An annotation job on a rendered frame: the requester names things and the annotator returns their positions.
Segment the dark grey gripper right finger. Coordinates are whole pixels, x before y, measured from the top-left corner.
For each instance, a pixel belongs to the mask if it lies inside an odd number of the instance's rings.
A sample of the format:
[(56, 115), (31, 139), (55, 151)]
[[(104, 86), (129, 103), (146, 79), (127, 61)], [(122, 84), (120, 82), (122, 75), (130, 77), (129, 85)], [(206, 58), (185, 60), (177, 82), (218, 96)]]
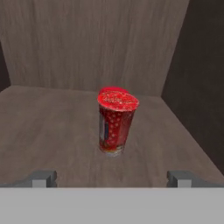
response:
[(168, 171), (167, 172), (167, 186), (176, 188), (202, 188), (215, 187), (224, 188), (224, 185), (212, 183), (202, 178), (197, 177), (190, 171)]

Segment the brown wooden cabinet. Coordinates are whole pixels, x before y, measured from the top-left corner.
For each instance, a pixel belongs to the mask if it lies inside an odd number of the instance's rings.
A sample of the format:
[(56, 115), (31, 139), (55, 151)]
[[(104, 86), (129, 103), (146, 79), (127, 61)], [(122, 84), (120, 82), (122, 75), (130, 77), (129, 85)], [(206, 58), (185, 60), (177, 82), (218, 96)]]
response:
[[(55, 170), (62, 187), (159, 187), (169, 170), (224, 175), (161, 94), (189, 0), (0, 0), (11, 84), (0, 92), (0, 183)], [(97, 94), (140, 105), (125, 151), (99, 148)]]

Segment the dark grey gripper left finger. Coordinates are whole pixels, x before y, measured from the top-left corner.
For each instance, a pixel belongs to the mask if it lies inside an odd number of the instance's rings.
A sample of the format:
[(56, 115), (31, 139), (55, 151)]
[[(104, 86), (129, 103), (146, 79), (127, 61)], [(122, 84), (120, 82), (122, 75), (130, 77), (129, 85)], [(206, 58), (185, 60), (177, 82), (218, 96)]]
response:
[(28, 177), (20, 179), (10, 184), (0, 184), (0, 188), (5, 187), (19, 187), (19, 188), (47, 188), (57, 186), (57, 172), (56, 171), (34, 171)]

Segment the red yogurt cup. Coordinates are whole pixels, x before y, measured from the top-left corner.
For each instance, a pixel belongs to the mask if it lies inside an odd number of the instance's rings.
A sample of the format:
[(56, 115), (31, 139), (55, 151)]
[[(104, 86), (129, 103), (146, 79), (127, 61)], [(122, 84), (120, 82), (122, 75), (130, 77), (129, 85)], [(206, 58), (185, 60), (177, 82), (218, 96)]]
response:
[(104, 87), (99, 104), (99, 148), (116, 156), (123, 152), (139, 100), (121, 87)]

